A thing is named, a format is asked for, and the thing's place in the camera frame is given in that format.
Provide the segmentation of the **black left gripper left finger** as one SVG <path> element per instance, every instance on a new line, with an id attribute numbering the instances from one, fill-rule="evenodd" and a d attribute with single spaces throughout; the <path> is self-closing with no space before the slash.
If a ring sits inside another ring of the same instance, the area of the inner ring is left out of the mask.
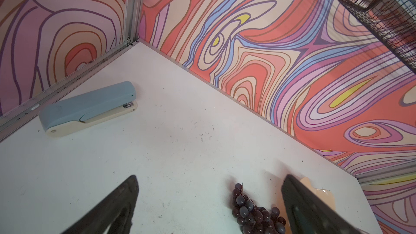
<path id="1" fill-rule="evenodd" d="M 92 210 L 64 231 L 65 234 L 128 234 L 139 194 L 130 175 Z"/>

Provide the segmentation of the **dark purple grape bunch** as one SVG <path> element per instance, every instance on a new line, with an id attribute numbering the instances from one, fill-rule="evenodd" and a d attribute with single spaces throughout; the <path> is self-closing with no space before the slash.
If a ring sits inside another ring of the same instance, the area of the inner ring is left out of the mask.
<path id="1" fill-rule="evenodd" d="M 243 234 L 285 234 L 287 221 L 277 206 L 266 209 L 258 206 L 236 183 L 231 192 L 232 215 Z"/>

